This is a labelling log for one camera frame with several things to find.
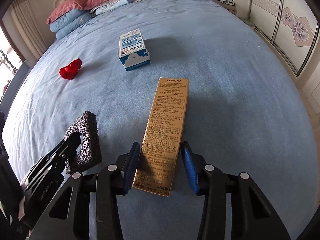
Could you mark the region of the black foam block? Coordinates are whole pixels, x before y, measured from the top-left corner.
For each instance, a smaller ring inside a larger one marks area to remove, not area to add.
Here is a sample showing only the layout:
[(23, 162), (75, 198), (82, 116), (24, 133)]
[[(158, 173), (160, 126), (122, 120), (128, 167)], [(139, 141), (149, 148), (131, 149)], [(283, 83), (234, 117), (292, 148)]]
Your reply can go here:
[(85, 172), (102, 162), (95, 114), (90, 111), (82, 113), (65, 132), (65, 140), (76, 134), (80, 139), (80, 149), (68, 157), (67, 174)]

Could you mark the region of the gold cosmetics box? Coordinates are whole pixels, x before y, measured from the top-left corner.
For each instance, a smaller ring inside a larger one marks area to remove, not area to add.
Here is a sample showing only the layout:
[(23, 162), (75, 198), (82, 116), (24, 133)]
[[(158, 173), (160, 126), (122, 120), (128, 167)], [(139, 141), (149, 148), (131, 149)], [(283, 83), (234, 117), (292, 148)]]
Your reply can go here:
[(169, 196), (189, 93), (188, 79), (160, 78), (142, 141), (133, 187)]

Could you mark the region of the red crumpled wrapper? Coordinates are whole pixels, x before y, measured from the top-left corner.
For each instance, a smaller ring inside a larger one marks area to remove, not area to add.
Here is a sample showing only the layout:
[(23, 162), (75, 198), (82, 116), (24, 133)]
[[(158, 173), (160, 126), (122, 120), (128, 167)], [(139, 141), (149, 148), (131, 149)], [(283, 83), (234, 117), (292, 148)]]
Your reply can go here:
[(72, 80), (77, 76), (81, 66), (82, 66), (81, 59), (76, 59), (70, 62), (66, 67), (60, 68), (59, 74), (65, 80)]

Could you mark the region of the blue bed sheet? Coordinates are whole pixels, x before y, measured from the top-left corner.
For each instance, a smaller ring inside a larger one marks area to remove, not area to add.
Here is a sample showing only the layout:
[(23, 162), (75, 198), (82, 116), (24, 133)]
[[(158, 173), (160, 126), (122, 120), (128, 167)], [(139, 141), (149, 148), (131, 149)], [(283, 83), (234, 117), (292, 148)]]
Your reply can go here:
[(317, 146), (291, 77), (242, 20), (210, 0), (145, 0), (55, 41), (13, 100), (2, 138), (18, 179), (86, 111), (101, 160), (140, 144), (135, 182), (118, 197), (125, 239), (196, 239), (204, 197), (180, 143), (224, 173), (246, 172), (291, 239), (315, 213)]

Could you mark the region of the white blue carton box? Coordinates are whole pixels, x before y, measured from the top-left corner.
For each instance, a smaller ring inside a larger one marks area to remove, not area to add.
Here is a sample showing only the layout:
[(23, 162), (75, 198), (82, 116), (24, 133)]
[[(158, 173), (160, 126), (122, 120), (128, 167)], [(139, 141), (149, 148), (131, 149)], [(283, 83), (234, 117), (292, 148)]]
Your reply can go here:
[(150, 63), (140, 29), (120, 35), (118, 57), (127, 72)]

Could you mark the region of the folded blue quilt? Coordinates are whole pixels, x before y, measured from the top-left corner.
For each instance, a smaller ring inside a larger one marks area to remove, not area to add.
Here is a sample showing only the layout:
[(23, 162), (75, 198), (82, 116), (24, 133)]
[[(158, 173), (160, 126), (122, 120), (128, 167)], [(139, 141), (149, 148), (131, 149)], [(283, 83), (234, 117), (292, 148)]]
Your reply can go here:
[(72, 9), (57, 18), (49, 25), (49, 28), (51, 32), (56, 34), (56, 39), (60, 40), (91, 19), (90, 11)]

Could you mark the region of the pink pillow left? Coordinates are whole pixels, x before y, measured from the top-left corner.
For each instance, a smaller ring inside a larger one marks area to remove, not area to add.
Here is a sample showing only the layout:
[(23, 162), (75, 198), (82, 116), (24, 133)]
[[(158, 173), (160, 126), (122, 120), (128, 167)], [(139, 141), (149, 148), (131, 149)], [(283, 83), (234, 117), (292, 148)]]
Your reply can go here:
[(46, 23), (53, 23), (59, 17), (73, 9), (84, 10), (87, 1), (88, 0), (65, 0), (53, 10), (53, 12), (48, 17)]

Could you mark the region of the beige curtain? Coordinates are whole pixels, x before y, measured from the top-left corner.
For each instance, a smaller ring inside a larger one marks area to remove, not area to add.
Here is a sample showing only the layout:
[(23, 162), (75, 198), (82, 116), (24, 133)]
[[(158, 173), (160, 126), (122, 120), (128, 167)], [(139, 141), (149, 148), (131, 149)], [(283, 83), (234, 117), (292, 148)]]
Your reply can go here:
[(39, 60), (48, 46), (37, 25), (29, 0), (13, 0), (9, 9), (11, 18), (22, 39), (35, 59)]

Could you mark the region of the white sliding wardrobe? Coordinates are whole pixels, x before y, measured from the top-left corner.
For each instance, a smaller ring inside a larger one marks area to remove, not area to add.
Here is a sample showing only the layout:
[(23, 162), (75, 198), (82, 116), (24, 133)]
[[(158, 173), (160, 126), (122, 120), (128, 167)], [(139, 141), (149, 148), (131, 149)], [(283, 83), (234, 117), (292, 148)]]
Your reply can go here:
[(251, 0), (250, 21), (299, 77), (319, 35), (319, 23), (306, 1)]

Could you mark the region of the grey bedside table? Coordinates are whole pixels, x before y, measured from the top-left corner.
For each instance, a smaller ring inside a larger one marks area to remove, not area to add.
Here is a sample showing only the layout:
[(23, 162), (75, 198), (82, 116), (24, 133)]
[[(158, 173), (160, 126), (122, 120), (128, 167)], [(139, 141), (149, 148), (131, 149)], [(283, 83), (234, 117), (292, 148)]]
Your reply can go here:
[(220, 6), (224, 7), (226, 10), (228, 10), (229, 12), (231, 12), (233, 15), (236, 16), (236, 12), (237, 12), (237, 5), (236, 3), (234, 5), (230, 5), (230, 4), (225, 4), (222, 3), (218, 0), (212, 0), (213, 2), (219, 4)]

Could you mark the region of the window with wooden frame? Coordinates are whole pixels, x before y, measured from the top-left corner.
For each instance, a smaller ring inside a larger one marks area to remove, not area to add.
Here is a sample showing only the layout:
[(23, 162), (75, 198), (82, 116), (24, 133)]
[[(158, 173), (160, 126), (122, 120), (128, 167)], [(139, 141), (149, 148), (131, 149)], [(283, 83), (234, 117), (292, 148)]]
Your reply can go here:
[(19, 90), (28, 72), (24, 63), (25, 57), (1, 20), (1, 102), (13, 99)]

